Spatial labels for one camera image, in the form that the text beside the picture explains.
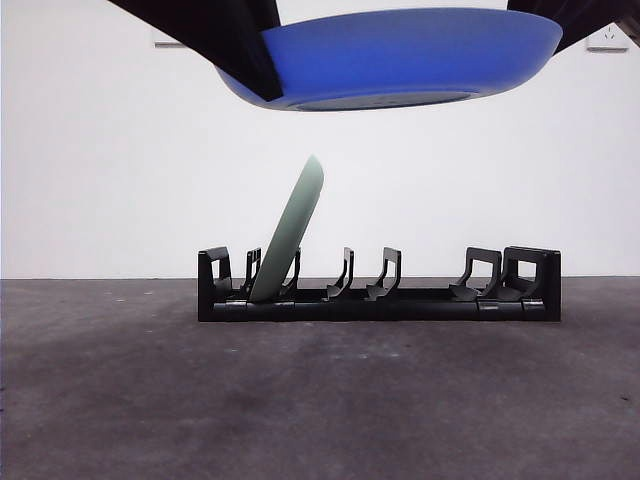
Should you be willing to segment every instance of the black dish rack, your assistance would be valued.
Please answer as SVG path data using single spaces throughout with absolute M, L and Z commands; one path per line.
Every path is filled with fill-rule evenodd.
M 385 248 L 382 273 L 366 288 L 352 288 L 354 252 L 344 249 L 342 273 L 326 288 L 300 288 L 300 249 L 294 259 L 293 278 L 267 302 L 249 302 L 260 268 L 261 249 L 247 252 L 242 286 L 233 288 L 231 262 L 226 247 L 198 253 L 198 320 L 247 321 L 560 321 L 560 252 L 508 247 L 502 252 L 468 248 L 463 275 L 442 288 L 404 288 L 402 254 Z M 492 265 L 483 289 L 467 286 L 476 261 Z M 219 262 L 217 278 L 213 263 Z M 534 278 L 518 273 L 519 262 L 536 266 Z M 395 266 L 388 277 L 389 263 Z

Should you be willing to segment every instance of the wall outlet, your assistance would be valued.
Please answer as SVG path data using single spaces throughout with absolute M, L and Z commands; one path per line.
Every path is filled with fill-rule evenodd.
M 157 28 L 151 28 L 151 38 L 156 48 L 181 48 L 182 43 Z
M 629 50 L 629 37 L 612 23 L 587 38 L 587 50 L 590 52 L 626 52 Z

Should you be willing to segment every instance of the gray-green plate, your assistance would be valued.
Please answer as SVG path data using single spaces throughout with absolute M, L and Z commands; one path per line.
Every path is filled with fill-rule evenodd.
M 273 233 L 249 301 L 261 302 L 278 295 L 318 203 L 323 182 L 320 162 L 315 157 L 309 158 Z

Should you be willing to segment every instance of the gray floor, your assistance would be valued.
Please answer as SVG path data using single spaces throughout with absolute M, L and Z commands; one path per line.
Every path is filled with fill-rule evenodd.
M 195 281 L 3 284 L 12 479 L 639 479 L 640 278 L 562 324 L 198 324 Z

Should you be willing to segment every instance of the blue plate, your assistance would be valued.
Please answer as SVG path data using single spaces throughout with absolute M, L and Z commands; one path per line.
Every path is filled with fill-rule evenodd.
M 277 110 L 361 110 L 510 90 L 554 54 L 562 28 L 510 10 L 420 8 L 319 18 L 262 32 L 284 96 L 265 102 L 220 71 L 243 99 Z

